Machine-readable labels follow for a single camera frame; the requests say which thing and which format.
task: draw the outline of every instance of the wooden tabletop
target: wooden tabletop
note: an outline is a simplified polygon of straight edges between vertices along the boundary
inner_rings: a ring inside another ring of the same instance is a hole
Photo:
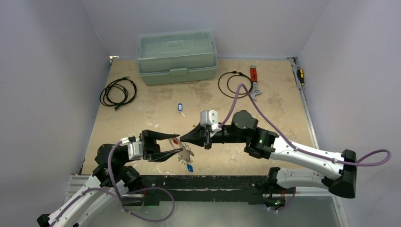
[[[219,61],[218,64],[216,76],[212,80],[146,86],[138,74],[136,61],[113,61],[107,83],[130,77],[137,85],[138,94],[132,103],[117,111],[112,107],[100,106],[82,174],[92,174],[97,166],[94,158],[102,144],[115,144],[127,136],[138,137],[139,133],[146,129],[184,135],[199,123],[200,112],[203,110],[218,111],[219,120],[222,121],[233,99],[219,91],[218,78],[221,74],[234,70],[249,75],[251,65],[256,66],[259,89],[262,91],[262,94],[257,96],[258,107],[290,140],[312,146],[304,108],[288,61],[230,60]],[[226,75],[220,82],[225,92],[229,92],[226,86],[228,78]],[[240,83],[250,86],[247,79],[235,77],[230,80],[230,88],[235,91]],[[130,83],[122,84],[133,94]],[[123,94],[115,89],[110,92],[110,97],[122,100]],[[178,113],[178,103],[183,104],[185,117]],[[274,131],[259,116],[247,97],[237,101],[234,113],[243,109],[259,120],[259,127]],[[161,141],[159,144],[162,151],[172,149],[168,141]],[[188,172],[186,165],[178,162],[178,156],[163,163],[141,160],[129,165],[142,175],[266,175],[270,167],[301,168],[288,162],[255,159],[243,152],[244,144],[213,144],[210,150],[188,145],[195,154],[192,157],[193,173]]]

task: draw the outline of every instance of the white wall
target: white wall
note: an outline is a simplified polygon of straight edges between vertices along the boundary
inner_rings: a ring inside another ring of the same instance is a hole
[[[82,164],[109,60],[79,0],[0,0],[1,226],[37,226]]]
[[[219,57],[298,56],[328,0],[82,0],[110,55],[139,34],[211,28]]]
[[[401,1],[332,0],[299,55],[321,148],[393,153],[358,169],[357,197],[344,200],[351,226],[400,225],[400,39]]]

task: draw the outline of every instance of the purple cable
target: purple cable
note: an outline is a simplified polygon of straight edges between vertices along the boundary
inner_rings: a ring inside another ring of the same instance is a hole
[[[314,153],[309,152],[309,151],[307,151],[307,150],[303,150],[303,149],[297,148],[297,147],[296,147],[295,145],[293,145],[293,144],[291,143],[291,141],[284,135],[284,133],[283,133],[282,131],[280,131],[280,129],[278,129],[278,128],[262,113],[262,111],[261,111],[261,110],[258,108],[258,106],[256,105],[255,101],[252,99],[251,94],[249,94],[249,91],[246,89],[246,87],[245,87],[244,84],[240,84],[240,85],[238,86],[237,91],[236,91],[235,96],[234,96],[233,104],[231,105],[230,111],[228,112],[226,118],[225,118],[224,121],[219,125],[220,128],[223,127],[223,125],[228,121],[228,119],[230,118],[231,114],[233,113],[235,104],[236,104],[236,102],[237,102],[239,90],[240,90],[242,87],[244,88],[244,90],[245,90],[245,92],[247,93],[249,99],[251,100],[253,106],[254,106],[255,109],[258,111],[258,113],[262,116],[262,118],[263,118],[265,121],[267,121],[267,123],[269,123],[269,124],[277,131],[277,133],[280,134],[280,136],[286,141],[286,143],[287,143],[290,147],[292,147],[293,149],[297,149],[298,151],[300,151],[300,152],[302,152],[302,153],[305,153],[305,154],[307,154],[307,155],[311,155],[311,156],[314,156],[314,157],[319,157],[319,158],[322,158],[322,159],[325,159],[325,160],[329,160],[329,161],[331,161],[331,162],[338,162],[338,163],[340,163],[340,164],[349,165],[349,166],[379,166],[379,165],[382,165],[382,164],[388,162],[388,161],[390,160],[390,158],[391,158],[391,152],[390,152],[389,150],[386,150],[386,149],[379,149],[379,150],[375,150],[375,151],[370,152],[369,154],[367,154],[367,155],[363,156],[362,158],[360,158],[356,163],[354,163],[354,162],[346,162],[346,161],[334,160],[334,159],[332,159],[332,158],[329,158],[329,157],[326,157],[326,156],[323,156],[323,155],[314,154]],[[387,156],[386,156],[385,159],[383,159],[382,161],[379,161],[379,162],[360,163],[361,161],[365,160],[366,158],[368,158],[368,157],[370,157],[370,156],[372,156],[372,155],[374,155],[374,154],[377,154],[377,153],[387,153]]]
[[[137,215],[137,214],[134,214],[134,213],[132,213],[131,211],[127,210],[125,207],[123,207],[123,208],[124,208],[123,210],[124,210],[125,212],[127,212],[128,214],[131,214],[131,215],[133,215],[133,216],[135,216],[135,217],[137,217],[137,218],[139,218],[139,219],[142,219],[142,220],[148,221],[148,222],[161,222],[161,221],[167,220],[167,219],[173,214],[174,209],[175,209],[175,202],[174,202],[173,195],[172,195],[169,191],[167,191],[166,189],[164,189],[164,188],[159,188],[159,187],[144,188],[144,189],[140,189],[140,190],[136,190],[136,191],[130,192],[130,194],[132,194],[132,193],[138,193],[138,192],[143,192],[143,191],[147,191],[147,190],[162,190],[162,191],[164,191],[165,193],[167,193],[168,196],[170,196],[171,201],[173,202],[173,207],[172,207],[170,213],[169,213],[165,218],[158,219],[158,220],[152,220],[152,219],[147,219],[147,218],[141,217],[141,216],[139,216],[139,215]],[[82,192],[82,195],[79,195],[79,196],[75,197],[71,202],[69,202],[69,203],[64,207],[64,209],[63,209],[62,211],[60,211],[60,213],[56,216],[56,220],[60,219],[60,218],[62,217],[62,215],[65,213],[65,211],[68,210],[68,208],[70,208],[76,201],[78,201],[80,198],[82,198],[86,193],[88,193],[88,192],[90,192],[90,191],[101,191],[101,192],[103,192],[103,193],[106,193],[106,194],[108,194],[108,195],[111,195],[111,196],[112,196],[113,198],[115,198],[115,199],[118,199],[118,196],[117,196],[116,194],[114,194],[114,193],[112,193],[112,192],[109,192],[108,189],[106,189],[106,188],[88,188],[88,189],[86,189],[85,191]],[[49,225],[49,227],[53,227],[56,223],[57,223],[57,221],[52,222],[52,223]]]
[[[88,188],[85,191],[82,192],[83,195],[85,195],[86,193],[90,192],[90,191],[101,191],[104,192],[108,195],[113,196],[114,198],[117,199],[117,196],[111,192],[109,192],[107,189],[105,188]],[[68,208],[70,208],[76,201],[78,201],[83,195],[79,195],[77,197],[75,197],[71,202],[69,202],[62,211],[60,211],[60,213],[56,216],[56,220],[60,219],[61,216],[65,213],[65,211],[68,210]],[[52,222],[49,227],[53,227],[55,224],[57,223],[57,221]]]
[[[161,221],[167,220],[173,214],[174,208],[175,208],[175,202],[174,202],[173,195],[169,191],[167,191],[164,188],[150,187],[150,188],[144,188],[144,189],[140,189],[140,190],[136,190],[136,191],[130,192],[130,194],[138,193],[138,192],[144,192],[144,191],[147,191],[147,190],[154,190],[154,189],[161,190],[161,191],[164,191],[165,193],[167,193],[167,195],[170,196],[171,201],[173,202],[173,207],[171,208],[170,213],[165,218],[162,218],[162,219],[159,219],[159,220],[151,220],[151,219],[147,219],[147,218],[141,217],[141,216],[139,216],[137,214],[134,214],[131,211],[127,210],[126,208],[124,208],[124,211],[129,213],[129,214],[131,214],[134,217],[137,217],[137,218],[142,219],[142,220],[147,221],[147,222],[161,222]]]
[[[117,194],[117,197],[118,197],[118,200],[119,200],[119,201],[121,201],[121,195],[120,195],[120,192],[118,191],[117,184],[115,183],[115,179],[114,179],[114,175],[113,175],[113,170],[112,170],[112,158],[113,158],[114,151],[117,149],[117,147],[118,147],[120,144],[122,144],[121,140],[119,140],[119,141],[113,146],[113,148],[110,150],[109,156],[108,156],[108,158],[107,158],[107,170],[108,170],[108,172],[109,172],[109,176],[110,176],[110,179],[111,179],[111,181],[112,181],[113,188],[115,189],[115,193]]]
[[[111,166],[112,166],[111,163],[112,163],[112,158],[113,158],[114,151],[117,149],[117,147],[118,147],[119,145],[121,145],[121,143],[122,143],[122,142],[121,142],[121,140],[120,140],[120,141],[118,141],[118,142],[113,146],[113,148],[110,150],[110,153],[109,153],[109,156],[108,156],[108,159],[107,159],[107,167],[108,167],[109,176],[110,176],[110,179],[111,179],[111,181],[112,181],[112,185],[113,185],[113,188],[114,188],[116,194],[114,194],[114,193],[112,193],[112,192],[109,192],[108,189],[105,189],[105,188],[88,188],[88,189],[86,189],[85,191],[82,192],[83,195],[85,195],[85,194],[86,194],[87,192],[89,192],[89,191],[101,191],[101,192],[104,192],[104,193],[106,193],[106,194],[108,194],[108,195],[111,195],[111,196],[113,196],[114,198],[118,199],[118,200],[121,202],[122,208],[123,208],[123,210],[124,210],[125,212],[127,212],[128,214],[131,214],[131,215],[133,215],[133,216],[135,216],[135,217],[137,217],[137,218],[139,218],[139,219],[142,219],[142,220],[148,221],[148,222],[161,222],[161,221],[167,220],[167,219],[173,214],[173,212],[174,212],[174,209],[175,209],[175,202],[174,202],[173,195],[172,195],[169,191],[167,191],[166,189],[164,189],[164,188],[159,188],[159,187],[144,188],[144,189],[140,189],[140,190],[136,190],[136,191],[130,192],[130,194],[131,194],[131,193],[144,192],[144,191],[147,191],[147,190],[162,190],[162,191],[164,191],[165,193],[167,193],[168,196],[170,196],[171,201],[173,202],[173,207],[172,207],[172,209],[171,209],[171,212],[170,212],[165,218],[158,219],[158,220],[152,220],[152,219],[144,218],[144,217],[142,217],[142,216],[139,216],[139,215],[137,215],[137,214],[132,213],[131,211],[127,210],[127,209],[124,207],[124,204],[123,204],[122,201],[121,201],[121,194],[120,194],[120,192],[118,191],[117,184],[116,184],[116,182],[115,182],[114,175],[113,175],[113,170],[112,170],[112,168],[111,168]],[[78,201],[83,195],[79,195],[79,196],[75,197],[71,202],[69,202],[69,203],[65,206],[65,208],[64,208],[62,211],[60,211],[60,213],[56,216],[56,220],[58,220],[58,219],[65,213],[65,211],[66,211],[68,208],[70,208],[76,201]],[[49,225],[49,227],[53,227],[53,226],[56,224],[56,222],[57,222],[57,221],[52,222],[52,223]]]
[[[292,201],[294,200],[295,194],[296,194],[296,188],[294,188],[294,192],[292,193],[292,196],[291,196],[291,199],[289,200],[289,202],[286,203],[286,205],[285,205],[283,208],[277,210],[278,213],[281,213],[281,212],[285,211],[285,210],[289,207],[289,205],[290,205],[290,204],[292,203]]]

